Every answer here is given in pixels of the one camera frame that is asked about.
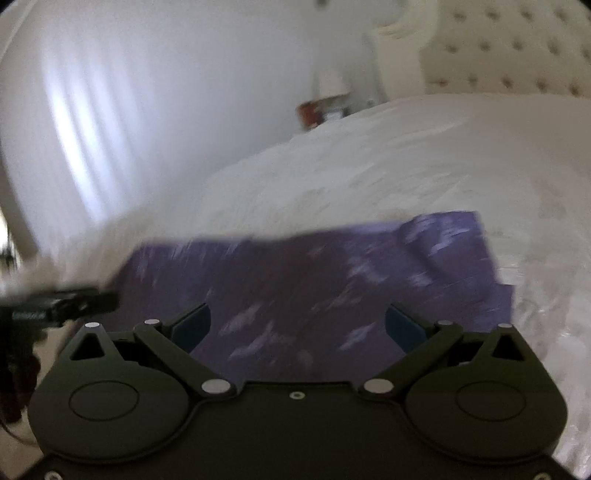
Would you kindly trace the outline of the purple marble-pattern hooded jacket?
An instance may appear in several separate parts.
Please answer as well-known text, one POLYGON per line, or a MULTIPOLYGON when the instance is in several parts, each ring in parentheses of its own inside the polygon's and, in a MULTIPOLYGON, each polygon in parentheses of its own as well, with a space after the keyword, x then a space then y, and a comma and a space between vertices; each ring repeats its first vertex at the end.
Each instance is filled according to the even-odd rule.
POLYGON ((147 243, 111 286, 120 305, 101 319, 111 332, 206 304, 211 330, 192 356, 233 383, 360 384, 404 355, 386 332, 391 304, 487 332, 510 319, 513 296, 470 212, 273 241, 147 243))

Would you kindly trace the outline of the cream embroidered bedspread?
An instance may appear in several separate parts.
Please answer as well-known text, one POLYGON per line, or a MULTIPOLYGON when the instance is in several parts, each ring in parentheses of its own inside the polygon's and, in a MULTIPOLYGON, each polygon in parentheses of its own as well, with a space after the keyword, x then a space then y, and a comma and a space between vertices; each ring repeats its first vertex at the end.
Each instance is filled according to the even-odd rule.
POLYGON ((164 199, 60 243, 3 293, 101 283, 148 240, 283 237, 478 213, 516 288, 515 320, 557 381, 557 460, 590 473, 590 103, 554 95, 428 95, 385 104, 184 180, 164 199))

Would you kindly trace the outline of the white bedside table lamp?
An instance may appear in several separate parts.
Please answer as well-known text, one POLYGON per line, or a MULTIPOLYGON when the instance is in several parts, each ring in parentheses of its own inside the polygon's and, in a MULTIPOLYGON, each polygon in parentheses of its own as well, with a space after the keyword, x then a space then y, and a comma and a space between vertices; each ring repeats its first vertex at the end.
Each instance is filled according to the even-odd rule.
POLYGON ((341 72, 334 68, 318 71, 315 76, 315 97, 325 121, 346 117, 349 102, 349 87, 341 72))

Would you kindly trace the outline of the cream tufted headboard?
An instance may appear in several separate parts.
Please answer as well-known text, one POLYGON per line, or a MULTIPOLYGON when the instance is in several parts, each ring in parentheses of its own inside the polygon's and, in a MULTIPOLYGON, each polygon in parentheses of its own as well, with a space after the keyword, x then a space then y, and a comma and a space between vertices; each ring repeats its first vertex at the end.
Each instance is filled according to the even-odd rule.
POLYGON ((370 31, 385 97, 590 95, 584 1, 408 1, 370 31))

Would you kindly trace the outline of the red picture frame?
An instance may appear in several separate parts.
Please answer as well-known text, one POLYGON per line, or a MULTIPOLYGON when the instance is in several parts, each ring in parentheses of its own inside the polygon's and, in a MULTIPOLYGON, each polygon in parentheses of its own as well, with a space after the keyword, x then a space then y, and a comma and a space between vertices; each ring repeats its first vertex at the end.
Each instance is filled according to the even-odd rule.
POLYGON ((297 117, 304 131, 311 131, 325 123, 325 100, 311 100, 297 106, 297 117))

